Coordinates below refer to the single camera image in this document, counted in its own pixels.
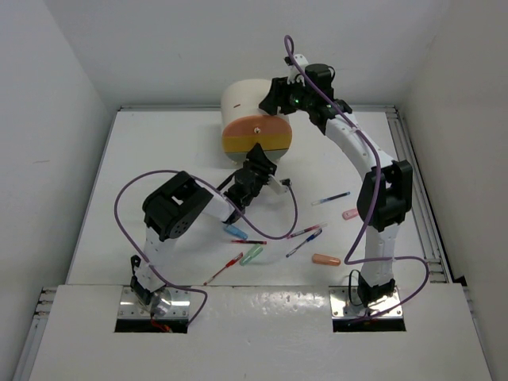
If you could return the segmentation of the orange top drawer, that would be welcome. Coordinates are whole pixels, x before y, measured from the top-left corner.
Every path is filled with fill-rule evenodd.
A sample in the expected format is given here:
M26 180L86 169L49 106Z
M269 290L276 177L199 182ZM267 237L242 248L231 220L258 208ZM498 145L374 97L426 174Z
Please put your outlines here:
M255 115L241 117L229 124L222 130L223 137L242 137L254 135L291 134L290 123L281 117Z

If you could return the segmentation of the cream drawer cabinet shell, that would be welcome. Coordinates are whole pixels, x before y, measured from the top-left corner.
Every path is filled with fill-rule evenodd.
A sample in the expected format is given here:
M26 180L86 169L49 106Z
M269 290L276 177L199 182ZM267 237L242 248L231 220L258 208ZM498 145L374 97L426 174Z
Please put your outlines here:
M267 79L245 79L227 87L221 96L223 125L241 123L260 127L268 123L290 124L288 117L282 114L271 116L259 108L270 89L271 81Z

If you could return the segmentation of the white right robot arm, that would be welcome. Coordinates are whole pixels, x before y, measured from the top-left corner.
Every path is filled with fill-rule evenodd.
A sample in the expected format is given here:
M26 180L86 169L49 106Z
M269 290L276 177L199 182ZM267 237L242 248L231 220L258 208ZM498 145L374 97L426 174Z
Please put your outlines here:
M392 294L395 239L412 207L413 168L386 154L356 124L351 106L334 98L333 69L323 63L306 66L291 77L271 80L259 108L267 114L303 111L322 134L335 143L362 179L356 209L365 240L357 286L363 306Z

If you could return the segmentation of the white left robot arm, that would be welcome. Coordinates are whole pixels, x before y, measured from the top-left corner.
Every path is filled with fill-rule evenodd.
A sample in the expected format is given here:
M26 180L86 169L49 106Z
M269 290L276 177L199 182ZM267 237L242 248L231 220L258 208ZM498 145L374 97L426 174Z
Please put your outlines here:
M275 175L276 168L257 143L247 153L242 167L231 175L232 185L223 194L207 190L186 171L176 172L142 205L148 240L145 252L154 254L165 241L173 244L200 214L215 217L225 225L238 221Z

